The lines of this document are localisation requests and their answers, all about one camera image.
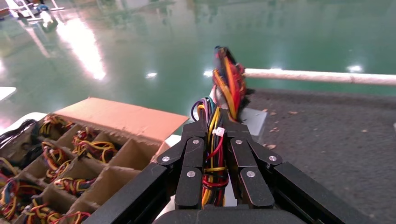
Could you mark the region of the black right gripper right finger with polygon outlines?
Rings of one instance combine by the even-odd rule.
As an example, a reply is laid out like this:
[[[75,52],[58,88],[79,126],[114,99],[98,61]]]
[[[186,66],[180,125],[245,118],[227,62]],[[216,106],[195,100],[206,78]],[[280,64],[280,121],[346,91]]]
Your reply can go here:
[[[247,224],[367,224],[369,219],[277,153],[254,141],[248,127],[224,117],[227,165]]]

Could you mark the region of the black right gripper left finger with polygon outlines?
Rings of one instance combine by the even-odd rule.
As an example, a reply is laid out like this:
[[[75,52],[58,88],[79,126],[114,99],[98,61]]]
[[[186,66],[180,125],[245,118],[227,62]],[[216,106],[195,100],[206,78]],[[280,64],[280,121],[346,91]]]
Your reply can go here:
[[[176,210],[199,210],[202,199],[207,120],[183,126],[181,140],[92,213],[85,224],[165,224],[162,211],[175,196]]]

